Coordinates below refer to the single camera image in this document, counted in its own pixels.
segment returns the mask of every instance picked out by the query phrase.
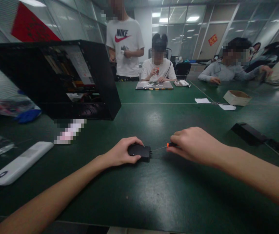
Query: gray sweatshirt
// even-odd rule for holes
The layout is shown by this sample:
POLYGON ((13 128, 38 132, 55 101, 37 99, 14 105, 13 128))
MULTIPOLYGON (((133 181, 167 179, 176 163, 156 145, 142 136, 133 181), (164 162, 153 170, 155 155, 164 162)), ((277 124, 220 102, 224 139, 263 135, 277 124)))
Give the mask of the gray sweatshirt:
POLYGON ((259 75, 260 67, 246 73, 241 66, 225 66, 220 61, 210 64, 198 77, 199 80, 210 81, 212 77, 218 77, 221 81, 230 81, 232 79, 245 81, 252 80, 259 75))

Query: ceiling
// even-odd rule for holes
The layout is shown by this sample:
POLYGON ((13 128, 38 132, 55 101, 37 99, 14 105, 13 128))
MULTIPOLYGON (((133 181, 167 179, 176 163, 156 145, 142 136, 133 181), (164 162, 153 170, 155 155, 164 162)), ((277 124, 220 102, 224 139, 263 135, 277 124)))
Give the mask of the ceiling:
MULTIPOLYGON (((107 8, 108 0, 93 0, 101 8, 107 8)), ((279 2, 279 0, 125 0, 125 8, 169 6, 185 4, 216 4, 216 3, 256 3, 256 2, 279 2)))

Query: nike logo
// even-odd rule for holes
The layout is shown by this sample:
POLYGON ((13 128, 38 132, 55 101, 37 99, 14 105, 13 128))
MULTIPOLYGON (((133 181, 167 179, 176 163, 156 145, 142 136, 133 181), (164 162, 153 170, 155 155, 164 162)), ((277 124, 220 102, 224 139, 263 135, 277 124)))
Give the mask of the nike logo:
POLYGON ((128 38, 128 37, 129 37, 129 36, 117 38, 117 36, 114 36, 114 41, 115 41, 116 43, 118 43, 118 42, 120 42, 120 41, 122 41, 122 40, 124 40, 124 39, 126 39, 126 38, 128 38))

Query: laptop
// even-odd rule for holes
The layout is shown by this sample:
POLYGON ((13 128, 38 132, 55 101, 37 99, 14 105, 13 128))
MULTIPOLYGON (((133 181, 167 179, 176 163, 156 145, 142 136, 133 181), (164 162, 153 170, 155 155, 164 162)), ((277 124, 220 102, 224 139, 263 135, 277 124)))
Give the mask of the laptop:
POLYGON ((159 84, 149 84, 149 81, 139 81, 135 89, 148 89, 148 90, 173 89, 173 86, 170 81, 165 81, 159 84))

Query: plastic bag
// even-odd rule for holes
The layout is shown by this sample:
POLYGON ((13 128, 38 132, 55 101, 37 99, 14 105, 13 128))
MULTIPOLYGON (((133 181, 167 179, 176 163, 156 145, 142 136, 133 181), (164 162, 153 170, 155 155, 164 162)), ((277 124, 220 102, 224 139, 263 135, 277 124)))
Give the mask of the plastic bag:
POLYGON ((19 114, 33 109, 35 104, 28 97, 0 99, 0 115, 16 117, 19 114))

